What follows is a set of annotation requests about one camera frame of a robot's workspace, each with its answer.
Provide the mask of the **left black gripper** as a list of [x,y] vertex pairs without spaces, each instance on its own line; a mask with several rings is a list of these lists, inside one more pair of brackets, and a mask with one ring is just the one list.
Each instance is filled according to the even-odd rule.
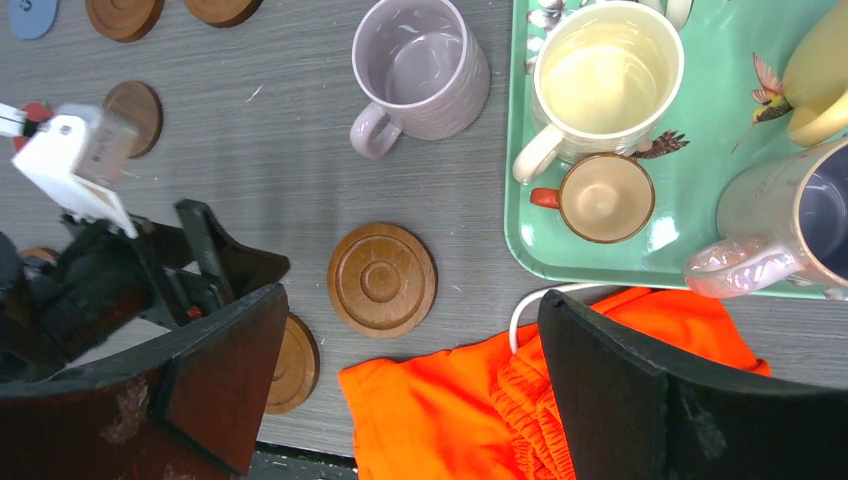
[[170,329],[198,319],[199,305],[180,283],[189,247],[221,306],[289,271],[288,257],[220,234],[206,203],[183,199],[175,208],[185,235],[151,224],[129,238],[105,221],[69,222],[74,239],[55,263],[23,259],[3,235],[2,380],[46,379],[136,317]]

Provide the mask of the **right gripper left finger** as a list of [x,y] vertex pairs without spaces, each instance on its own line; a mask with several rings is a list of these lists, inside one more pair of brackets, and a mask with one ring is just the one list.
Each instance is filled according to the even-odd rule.
[[270,284],[117,354],[3,385],[2,477],[245,476],[288,312]]

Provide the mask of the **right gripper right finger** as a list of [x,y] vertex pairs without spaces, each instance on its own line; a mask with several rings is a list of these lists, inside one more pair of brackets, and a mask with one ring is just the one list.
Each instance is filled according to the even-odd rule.
[[550,290],[538,327],[580,479],[843,479],[847,393],[704,359]]

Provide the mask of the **dark walnut round coaster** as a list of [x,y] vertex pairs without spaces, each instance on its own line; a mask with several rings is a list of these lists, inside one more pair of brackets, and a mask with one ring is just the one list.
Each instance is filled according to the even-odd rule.
[[142,157],[154,148],[162,131],[163,110],[152,87],[138,80],[123,81],[109,91],[102,106],[136,128],[138,135],[130,150],[131,159]]

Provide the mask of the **red round coaster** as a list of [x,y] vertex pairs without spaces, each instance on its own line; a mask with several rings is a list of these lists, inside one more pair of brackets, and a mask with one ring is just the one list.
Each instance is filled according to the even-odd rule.
[[25,122],[19,128],[19,134],[12,138],[15,152],[19,152],[36,133],[37,127],[53,116],[52,109],[43,102],[29,102],[21,108]]

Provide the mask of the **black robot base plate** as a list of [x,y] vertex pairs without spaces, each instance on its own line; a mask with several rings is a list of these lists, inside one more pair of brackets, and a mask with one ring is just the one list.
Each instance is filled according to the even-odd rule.
[[245,479],[357,480],[358,466],[352,457],[258,442]]

